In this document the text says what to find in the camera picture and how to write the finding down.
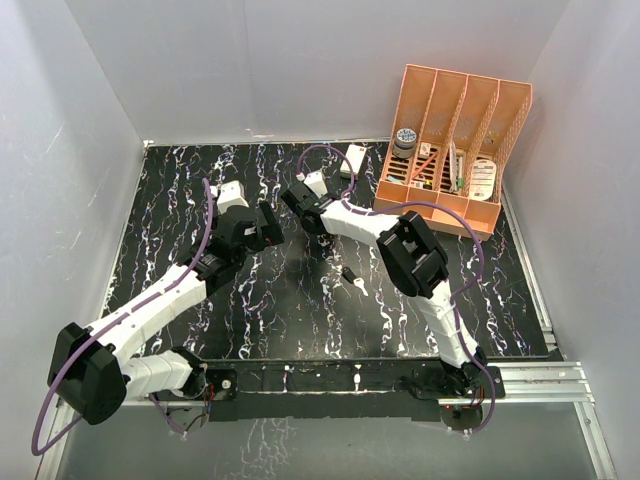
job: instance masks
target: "black tabletop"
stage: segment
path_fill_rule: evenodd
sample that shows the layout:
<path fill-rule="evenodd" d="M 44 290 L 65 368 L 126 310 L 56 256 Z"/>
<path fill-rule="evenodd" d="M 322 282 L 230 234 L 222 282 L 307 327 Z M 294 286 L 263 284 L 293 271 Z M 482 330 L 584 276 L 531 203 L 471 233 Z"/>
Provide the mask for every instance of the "black tabletop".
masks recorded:
<path fill-rule="evenodd" d="M 346 152 L 347 143 L 334 144 Z M 371 206 L 388 147 L 367 147 L 352 201 Z M 145 347 L 145 355 L 185 345 L 203 358 L 323 359 L 434 356 L 437 345 L 389 281 L 377 252 L 349 238 L 305 233 L 279 200 L 295 181 L 303 144 L 155 147 L 148 150 L 124 235 L 106 311 L 128 302 L 160 278 L 202 232 L 205 193 L 239 180 L 250 206 L 268 201 L 285 243 L 249 257 L 235 282 L 184 312 Z M 309 155 L 340 191 L 336 155 Z M 449 256 L 452 289 L 478 267 L 473 243 L 437 233 Z M 504 213 L 483 243 L 484 280 L 459 301 L 471 334 L 489 355 L 546 355 L 547 348 Z M 341 277 L 344 266 L 364 280 L 364 291 Z"/>

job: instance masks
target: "white wall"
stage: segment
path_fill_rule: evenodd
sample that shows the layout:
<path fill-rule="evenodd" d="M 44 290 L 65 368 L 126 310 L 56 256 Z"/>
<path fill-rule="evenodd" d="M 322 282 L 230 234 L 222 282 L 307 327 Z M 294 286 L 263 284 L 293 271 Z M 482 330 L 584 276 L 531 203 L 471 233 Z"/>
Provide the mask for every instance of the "white wall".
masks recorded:
<path fill-rule="evenodd" d="M 23 479 L 57 332 L 100 311 L 142 144 L 63 0 L 2 2 L 0 58 L 0 477 Z"/>
<path fill-rule="evenodd" d="M 637 479 L 640 3 L 573 1 L 531 74 L 507 187 L 561 348 L 583 363 L 621 479 Z"/>
<path fill-rule="evenodd" d="M 404 66 L 526 80 L 568 0 L 67 0 L 143 139 L 388 136 Z"/>

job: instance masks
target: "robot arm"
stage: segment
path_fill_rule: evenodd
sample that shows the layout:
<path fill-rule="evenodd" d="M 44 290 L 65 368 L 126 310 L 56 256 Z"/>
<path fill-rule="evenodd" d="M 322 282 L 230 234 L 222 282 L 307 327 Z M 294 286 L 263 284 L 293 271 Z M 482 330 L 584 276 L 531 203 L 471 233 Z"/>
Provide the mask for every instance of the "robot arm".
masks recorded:
<path fill-rule="evenodd" d="M 317 175 L 292 185 L 282 199 L 300 218 L 306 231 L 344 235 L 378 249 L 393 284 L 426 319 L 438 342 L 440 358 L 454 389 L 460 394 L 477 380 L 480 371 L 464 352 L 451 305 L 446 269 L 447 255 L 416 212 L 396 215 L 354 213 L 336 196 L 327 193 Z M 460 332 L 469 351 L 486 365 L 486 357 L 469 335 L 464 322 Z"/>
<path fill-rule="evenodd" d="M 266 202 L 260 211 L 248 208 L 239 182 L 221 187 L 217 226 L 195 268 L 187 270 L 197 251 L 192 248 L 178 265 L 117 311 L 82 328 L 75 323 L 58 335 L 48 383 L 52 384 L 71 355 L 92 335 L 124 313 L 126 318 L 92 344 L 65 375 L 57 390 L 91 425 L 101 423 L 126 398 L 161 390 L 197 395 L 204 381 L 199 359 L 175 348 L 161 355 L 131 358 L 153 335 L 180 313 L 213 295 L 235 278 L 249 253 L 284 241 Z"/>

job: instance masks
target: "floor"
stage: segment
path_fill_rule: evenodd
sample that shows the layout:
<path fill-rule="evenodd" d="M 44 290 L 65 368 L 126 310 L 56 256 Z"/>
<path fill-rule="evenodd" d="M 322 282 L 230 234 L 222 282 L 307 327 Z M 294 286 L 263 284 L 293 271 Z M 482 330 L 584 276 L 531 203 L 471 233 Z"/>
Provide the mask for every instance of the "floor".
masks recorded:
<path fill-rule="evenodd" d="M 346 151 L 348 144 L 335 144 Z M 354 203 L 371 206 L 388 147 L 366 143 L 366 168 Z M 307 235 L 279 194 L 295 181 L 303 144 L 155 147 L 147 152 L 124 235 L 106 311 L 122 304 L 164 274 L 188 248 L 205 219 L 201 179 L 212 184 L 240 180 L 246 199 L 271 203 L 281 222 L 283 245 L 250 257 L 236 281 L 180 315 L 143 349 L 159 353 L 185 345 L 203 358 L 301 358 L 435 356 L 426 322 L 389 281 L 378 254 L 348 238 Z M 323 167 L 336 191 L 335 155 L 309 156 Z M 469 239 L 438 234 L 449 256 L 452 287 L 477 268 Z M 459 303 L 472 335 L 489 355 L 546 355 L 547 347 L 519 263 L 511 231 L 501 214 L 495 234 L 483 243 L 484 281 Z M 349 266 L 366 293 L 340 275 Z"/>
<path fill-rule="evenodd" d="M 257 419 L 207 424 L 187 441 L 153 406 L 81 422 L 57 480 L 595 480 L 571 403 L 498 404 L 465 440 L 406 418 Z"/>

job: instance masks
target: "white block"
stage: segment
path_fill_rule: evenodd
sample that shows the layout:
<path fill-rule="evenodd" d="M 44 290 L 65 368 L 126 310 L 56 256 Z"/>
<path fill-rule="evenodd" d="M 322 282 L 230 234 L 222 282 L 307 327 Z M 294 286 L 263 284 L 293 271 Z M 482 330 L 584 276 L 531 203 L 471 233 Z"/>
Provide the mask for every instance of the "white block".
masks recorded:
<path fill-rule="evenodd" d="M 356 174 L 356 180 L 358 179 L 358 172 L 360 172 L 360 167 L 362 167 L 365 153 L 367 153 L 366 147 L 360 147 L 358 145 L 349 145 L 349 148 L 347 149 L 347 159 L 349 159 L 349 163 L 351 163 L 353 173 Z M 351 171 L 345 161 L 343 161 L 340 166 L 340 176 L 344 178 L 351 178 Z"/>

